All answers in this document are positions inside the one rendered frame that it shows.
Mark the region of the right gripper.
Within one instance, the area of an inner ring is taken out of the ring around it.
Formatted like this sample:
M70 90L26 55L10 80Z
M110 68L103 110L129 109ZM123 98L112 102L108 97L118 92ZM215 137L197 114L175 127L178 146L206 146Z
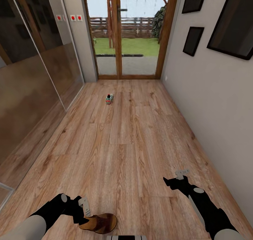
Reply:
M179 180L176 178L167 180L165 177L163 177L163 180L165 181L167 186L170 186L172 190L178 189L182 192L183 185L186 183L189 184L187 176L183 176L183 177L184 179L182 180Z

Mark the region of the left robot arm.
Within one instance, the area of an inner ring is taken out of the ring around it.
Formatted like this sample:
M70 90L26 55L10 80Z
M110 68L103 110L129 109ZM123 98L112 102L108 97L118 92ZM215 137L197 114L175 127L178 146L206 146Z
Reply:
M89 219L85 218L91 214L87 196L77 196L71 200L64 193L58 194L13 230L1 236L0 240L42 240L62 214L73 216L75 224L83 225L89 222Z

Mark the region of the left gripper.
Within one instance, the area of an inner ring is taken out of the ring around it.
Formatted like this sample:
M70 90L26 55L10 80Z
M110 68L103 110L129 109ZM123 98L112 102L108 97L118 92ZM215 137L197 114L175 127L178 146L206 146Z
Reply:
M80 207L78 204L78 200L80 200L81 197L77 196L73 201L74 201L74 207L72 209L72 211L68 214L70 216L73 216L73 222L75 224L79 224L79 225L83 225L87 222L89 222L89 219L85 218L85 214L84 214L84 209L83 207Z

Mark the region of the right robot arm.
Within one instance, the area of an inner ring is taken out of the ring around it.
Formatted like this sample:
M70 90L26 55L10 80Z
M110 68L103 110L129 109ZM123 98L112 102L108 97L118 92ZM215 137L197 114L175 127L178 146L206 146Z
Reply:
M163 177L163 180L172 190L178 189L189 198L194 211L205 230L210 233L212 240L245 240L230 223L226 213L221 208L217 209L205 190L191 185L187 176L183 176L189 173L190 169L181 169L175 171L176 178L167 180Z

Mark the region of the sandal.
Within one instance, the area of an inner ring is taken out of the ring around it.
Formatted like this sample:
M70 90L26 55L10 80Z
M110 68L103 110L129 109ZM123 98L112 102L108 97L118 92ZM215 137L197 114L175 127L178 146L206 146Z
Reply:
M102 215L93 215L85 217L89 222L78 225L83 230L94 231L98 234L106 234L114 230L117 224L117 218L114 214L106 213Z

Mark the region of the gym shoe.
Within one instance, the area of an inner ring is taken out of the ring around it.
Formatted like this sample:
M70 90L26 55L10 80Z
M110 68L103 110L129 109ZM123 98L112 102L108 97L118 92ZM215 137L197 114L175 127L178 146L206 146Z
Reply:
M106 104L111 104L111 99L113 98L113 94L108 94L106 97Z

